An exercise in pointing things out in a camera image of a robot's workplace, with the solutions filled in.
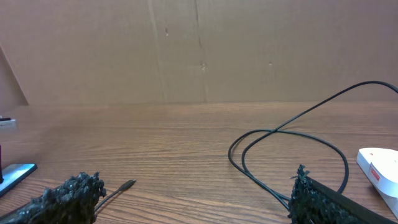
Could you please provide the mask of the white-screen smartphone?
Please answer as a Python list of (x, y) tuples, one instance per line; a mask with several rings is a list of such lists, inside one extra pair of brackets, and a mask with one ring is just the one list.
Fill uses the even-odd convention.
[(37, 169), (36, 164), (11, 164), (1, 171), (1, 193), (4, 196), (8, 191), (24, 180)]

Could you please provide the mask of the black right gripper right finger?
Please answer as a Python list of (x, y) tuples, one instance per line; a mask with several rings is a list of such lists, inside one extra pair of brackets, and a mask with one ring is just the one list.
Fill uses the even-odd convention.
[(395, 224), (308, 176), (301, 165), (289, 200), (294, 224)]

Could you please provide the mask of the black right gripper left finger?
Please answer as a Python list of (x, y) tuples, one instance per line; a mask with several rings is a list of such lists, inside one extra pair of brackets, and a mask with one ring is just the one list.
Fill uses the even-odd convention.
[(95, 207), (106, 195), (99, 172), (72, 176), (54, 189), (45, 189), (21, 208), (1, 217), (1, 223), (11, 224), (92, 224), (96, 221)]

